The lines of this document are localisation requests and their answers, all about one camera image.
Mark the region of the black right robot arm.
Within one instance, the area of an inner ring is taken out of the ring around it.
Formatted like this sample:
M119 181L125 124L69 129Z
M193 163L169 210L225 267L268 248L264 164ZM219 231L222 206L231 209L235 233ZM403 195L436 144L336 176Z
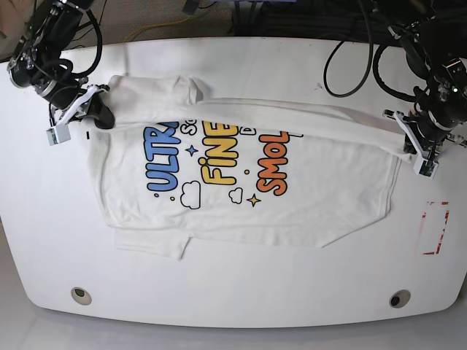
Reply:
M33 87L48 102L51 126L58 124L57 110L70 112L72 121L89 117L100 129L109 130L115 125L115 117L101 97L109 86L97 85L94 92L92 85L83 87L100 63L103 50L92 4L92 1L46 1L40 10L34 9L28 28L9 60L7 70L13 85ZM74 64L61 54L80 30L84 15L96 33L96 56L89 68L75 72Z

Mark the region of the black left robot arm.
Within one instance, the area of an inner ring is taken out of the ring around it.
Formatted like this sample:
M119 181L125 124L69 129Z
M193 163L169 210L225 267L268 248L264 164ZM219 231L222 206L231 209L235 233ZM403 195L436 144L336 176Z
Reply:
M466 29L439 17L433 1L376 1L375 8L404 49L409 68L426 86L414 87L411 96L389 88L379 76L384 47L374 56L374 76L383 90L413 104L402 119L408 128L404 150L422 153L432 164L443 141L466 122Z

